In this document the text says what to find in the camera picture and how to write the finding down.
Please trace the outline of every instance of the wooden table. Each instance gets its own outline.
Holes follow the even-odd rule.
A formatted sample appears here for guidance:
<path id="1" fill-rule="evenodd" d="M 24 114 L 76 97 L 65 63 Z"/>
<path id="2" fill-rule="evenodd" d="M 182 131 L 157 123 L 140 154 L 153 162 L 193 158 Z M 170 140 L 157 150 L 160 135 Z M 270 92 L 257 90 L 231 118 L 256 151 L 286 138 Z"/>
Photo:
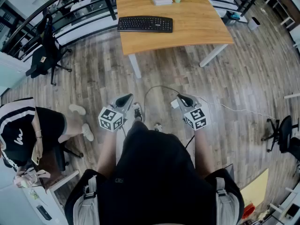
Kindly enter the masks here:
<path id="1" fill-rule="evenodd" d="M 173 33 L 120 32 L 123 53 L 128 55 L 137 78 L 141 78 L 135 53 L 154 49 L 217 44 L 200 63 L 204 67 L 228 44 L 233 44 L 227 28 L 208 0 L 181 0 L 155 6 L 152 0 L 117 0 L 118 16 L 164 16 L 173 19 Z"/>

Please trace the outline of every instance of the hand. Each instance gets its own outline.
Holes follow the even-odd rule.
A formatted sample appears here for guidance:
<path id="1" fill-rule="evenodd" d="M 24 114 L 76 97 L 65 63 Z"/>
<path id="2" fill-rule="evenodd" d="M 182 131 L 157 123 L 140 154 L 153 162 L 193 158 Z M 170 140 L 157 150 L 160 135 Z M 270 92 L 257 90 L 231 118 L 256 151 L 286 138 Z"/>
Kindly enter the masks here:
<path id="1" fill-rule="evenodd" d="M 36 144 L 34 145 L 34 149 L 36 149 L 37 155 L 41 159 L 43 157 L 43 141 L 41 138 L 37 138 Z"/>

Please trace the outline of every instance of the trash bin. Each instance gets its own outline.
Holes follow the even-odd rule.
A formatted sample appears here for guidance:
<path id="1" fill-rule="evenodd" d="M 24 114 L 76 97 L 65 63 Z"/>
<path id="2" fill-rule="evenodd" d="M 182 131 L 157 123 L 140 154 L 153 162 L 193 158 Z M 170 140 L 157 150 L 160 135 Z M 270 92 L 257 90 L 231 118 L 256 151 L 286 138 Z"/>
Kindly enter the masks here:
<path id="1" fill-rule="evenodd" d="M 255 17 L 252 17 L 252 19 L 248 22 L 248 27 L 250 28 L 250 30 L 256 29 L 259 25 L 261 24 Z"/>
<path id="2" fill-rule="evenodd" d="M 227 11 L 222 21 L 226 26 L 233 26 L 240 18 L 238 14 Z"/>

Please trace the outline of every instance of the backpack strap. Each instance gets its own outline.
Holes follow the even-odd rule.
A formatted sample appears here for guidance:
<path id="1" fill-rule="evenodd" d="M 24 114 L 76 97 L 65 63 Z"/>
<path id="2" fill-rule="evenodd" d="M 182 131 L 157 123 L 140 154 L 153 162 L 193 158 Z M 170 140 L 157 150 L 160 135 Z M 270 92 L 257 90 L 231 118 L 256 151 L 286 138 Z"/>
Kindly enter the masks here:
<path id="1" fill-rule="evenodd" d="M 217 225 L 236 225 L 239 218 L 239 200 L 225 190 L 224 178 L 216 178 Z"/>
<path id="2" fill-rule="evenodd" d="M 83 195 L 84 200 L 95 198 L 97 195 L 97 181 L 96 176 L 89 179 L 89 193 Z"/>
<path id="3" fill-rule="evenodd" d="M 84 193 L 74 204 L 74 225 L 99 225 L 99 210 L 96 176 L 89 179 L 89 192 Z"/>

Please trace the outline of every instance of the black keyboard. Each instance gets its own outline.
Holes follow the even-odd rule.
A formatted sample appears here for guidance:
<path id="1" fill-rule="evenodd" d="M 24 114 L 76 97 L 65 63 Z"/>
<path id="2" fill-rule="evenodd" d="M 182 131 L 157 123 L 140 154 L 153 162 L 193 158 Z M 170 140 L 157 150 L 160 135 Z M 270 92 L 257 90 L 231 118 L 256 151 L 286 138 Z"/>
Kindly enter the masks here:
<path id="1" fill-rule="evenodd" d="M 122 32 L 173 32 L 173 19 L 156 16 L 120 17 L 118 31 Z"/>

